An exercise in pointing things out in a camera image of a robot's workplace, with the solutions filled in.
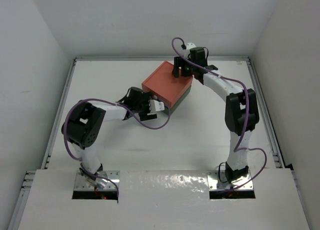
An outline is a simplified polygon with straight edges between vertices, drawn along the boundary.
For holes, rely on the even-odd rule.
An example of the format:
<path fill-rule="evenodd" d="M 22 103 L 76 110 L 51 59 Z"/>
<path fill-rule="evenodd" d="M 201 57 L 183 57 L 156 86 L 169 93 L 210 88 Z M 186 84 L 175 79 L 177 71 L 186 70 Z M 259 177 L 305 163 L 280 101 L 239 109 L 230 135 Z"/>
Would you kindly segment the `orange drawer box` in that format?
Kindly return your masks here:
<path fill-rule="evenodd" d="M 152 92 L 171 110 L 178 105 L 178 101 L 187 93 L 193 81 L 191 76 L 175 78 L 172 74 L 173 68 L 173 64 L 164 61 L 141 84 L 144 92 Z"/>

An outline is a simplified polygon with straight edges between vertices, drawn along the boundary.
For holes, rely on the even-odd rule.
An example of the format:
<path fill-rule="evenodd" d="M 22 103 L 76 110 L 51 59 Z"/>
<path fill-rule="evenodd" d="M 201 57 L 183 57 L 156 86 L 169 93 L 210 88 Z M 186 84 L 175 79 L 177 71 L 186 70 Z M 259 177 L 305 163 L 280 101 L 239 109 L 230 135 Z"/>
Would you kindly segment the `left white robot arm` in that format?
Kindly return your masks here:
<path fill-rule="evenodd" d="M 131 87 L 119 101 L 103 101 L 93 104 L 94 100 L 81 100 L 67 114 L 61 133 L 68 154 L 80 162 L 83 174 L 93 181 L 103 170 L 98 159 L 95 141 L 103 123 L 113 120 L 128 120 L 138 115 L 139 121 L 157 118 L 157 112 L 165 109 L 165 104 L 151 92 Z"/>

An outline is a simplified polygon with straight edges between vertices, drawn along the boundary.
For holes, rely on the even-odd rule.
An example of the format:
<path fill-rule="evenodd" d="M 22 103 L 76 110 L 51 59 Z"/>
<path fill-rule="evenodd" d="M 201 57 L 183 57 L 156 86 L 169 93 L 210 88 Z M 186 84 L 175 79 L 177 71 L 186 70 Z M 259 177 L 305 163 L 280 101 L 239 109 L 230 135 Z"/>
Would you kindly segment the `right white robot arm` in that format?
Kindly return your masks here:
<path fill-rule="evenodd" d="M 173 76 L 192 76 L 225 103 L 224 121 L 230 131 L 230 151 L 224 175 L 231 183 L 249 172 L 249 141 L 260 120 L 256 93 L 242 82 L 222 76 L 216 66 L 209 65 L 205 48 L 188 43 L 183 44 L 182 49 L 183 54 L 174 58 Z"/>

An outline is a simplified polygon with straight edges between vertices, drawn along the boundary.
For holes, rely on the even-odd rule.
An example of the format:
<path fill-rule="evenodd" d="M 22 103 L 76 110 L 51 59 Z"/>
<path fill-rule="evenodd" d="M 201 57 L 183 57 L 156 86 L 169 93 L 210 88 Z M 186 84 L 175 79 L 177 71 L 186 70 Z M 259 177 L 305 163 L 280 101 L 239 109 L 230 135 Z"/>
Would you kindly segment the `white front cover board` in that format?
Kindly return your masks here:
<path fill-rule="evenodd" d="M 254 199 L 212 200 L 201 171 L 121 171 L 119 200 L 74 200 L 76 172 L 38 170 L 21 230 L 306 230 L 291 171 L 264 170 Z"/>

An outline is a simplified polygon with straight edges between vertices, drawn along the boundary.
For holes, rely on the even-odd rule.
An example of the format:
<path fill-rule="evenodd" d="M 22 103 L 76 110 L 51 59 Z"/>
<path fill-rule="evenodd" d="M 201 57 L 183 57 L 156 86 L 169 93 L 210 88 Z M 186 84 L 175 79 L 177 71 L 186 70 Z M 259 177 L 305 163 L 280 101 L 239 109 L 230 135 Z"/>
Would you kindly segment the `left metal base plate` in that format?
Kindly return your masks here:
<path fill-rule="evenodd" d="M 116 187 L 106 178 L 114 182 L 117 186 L 120 183 L 120 171 L 101 171 L 100 174 L 103 179 L 97 178 L 96 180 L 90 179 L 81 170 L 77 171 L 74 191 L 93 191 L 96 187 L 99 191 L 116 191 Z"/>

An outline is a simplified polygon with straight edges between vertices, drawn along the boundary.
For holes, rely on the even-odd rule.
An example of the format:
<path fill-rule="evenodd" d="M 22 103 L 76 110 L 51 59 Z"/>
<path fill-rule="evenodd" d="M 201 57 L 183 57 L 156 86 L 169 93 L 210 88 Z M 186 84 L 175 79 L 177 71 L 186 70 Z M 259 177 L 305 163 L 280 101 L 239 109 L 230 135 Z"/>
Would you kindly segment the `aluminium table frame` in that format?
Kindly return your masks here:
<path fill-rule="evenodd" d="M 79 164 L 68 156 L 60 132 L 68 110 L 85 98 L 120 99 L 129 87 L 140 86 L 160 63 L 152 59 L 76 61 L 69 72 L 46 157 L 39 170 L 74 170 L 77 173 Z M 217 94 L 194 81 L 190 94 L 169 121 L 166 115 L 161 114 L 150 122 L 152 126 L 161 126 L 160 130 L 149 130 L 134 119 L 104 124 L 97 140 L 103 167 L 120 173 L 201 171 L 207 178 L 207 170 L 216 168 L 228 157 L 230 134 L 225 126 L 224 110 L 225 104 Z M 264 170 L 284 169 L 275 166 L 273 154 L 276 145 L 269 128 L 268 120 L 261 118 L 250 146 L 264 149 L 267 153 L 268 162 Z M 28 178 L 28 190 L 19 200 L 18 212 L 10 224 L 12 229 L 20 230 L 37 171 Z"/>

